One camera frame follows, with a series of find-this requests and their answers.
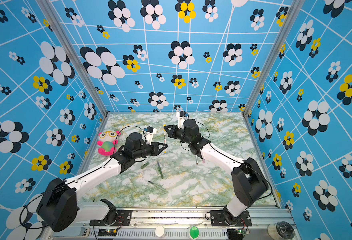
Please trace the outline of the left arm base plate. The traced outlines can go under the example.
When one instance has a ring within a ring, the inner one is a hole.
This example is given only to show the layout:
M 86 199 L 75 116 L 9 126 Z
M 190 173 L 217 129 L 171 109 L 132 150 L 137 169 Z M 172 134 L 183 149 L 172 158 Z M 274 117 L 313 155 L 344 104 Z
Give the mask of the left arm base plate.
M 106 227 L 106 226 L 129 226 L 132 219 L 131 210 L 117 209 L 114 212 L 108 213 L 102 220 L 90 220 L 90 226 Z

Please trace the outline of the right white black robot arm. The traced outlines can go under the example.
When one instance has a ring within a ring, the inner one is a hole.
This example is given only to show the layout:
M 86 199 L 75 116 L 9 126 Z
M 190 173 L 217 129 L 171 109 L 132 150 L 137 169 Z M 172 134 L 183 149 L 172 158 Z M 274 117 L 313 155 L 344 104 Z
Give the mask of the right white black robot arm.
M 269 189 L 269 181 L 253 158 L 240 159 L 215 146 L 200 133 L 198 122 L 185 120 L 182 126 L 164 126 L 169 138 L 188 144 L 191 153 L 210 161 L 232 177 L 235 197 L 223 208 L 225 221 L 233 226 L 240 215 L 251 207 Z

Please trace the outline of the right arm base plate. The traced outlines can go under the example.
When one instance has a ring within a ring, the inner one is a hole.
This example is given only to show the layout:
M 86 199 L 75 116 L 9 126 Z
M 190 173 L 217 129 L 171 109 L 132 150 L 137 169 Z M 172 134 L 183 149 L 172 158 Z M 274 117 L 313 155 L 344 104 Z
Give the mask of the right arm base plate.
M 213 227 L 251 227 L 252 221 L 249 211 L 243 211 L 239 216 L 234 217 L 228 211 L 212 210 L 210 221 Z

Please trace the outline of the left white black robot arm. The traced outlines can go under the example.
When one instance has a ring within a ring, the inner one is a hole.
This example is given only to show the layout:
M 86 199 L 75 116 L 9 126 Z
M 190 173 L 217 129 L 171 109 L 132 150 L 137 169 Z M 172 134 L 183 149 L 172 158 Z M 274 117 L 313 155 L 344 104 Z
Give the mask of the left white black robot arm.
M 98 202 L 79 203 L 79 199 L 94 187 L 128 170 L 135 160 L 162 153 L 167 144 L 146 144 L 142 134 L 131 133 L 125 145 L 100 165 L 72 178 L 52 180 L 37 207 L 38 215 L 54 231 L 60 232 L 72 223 L 101 221 L 107 225 L 115 223 L 117 208 L 106 199 Z

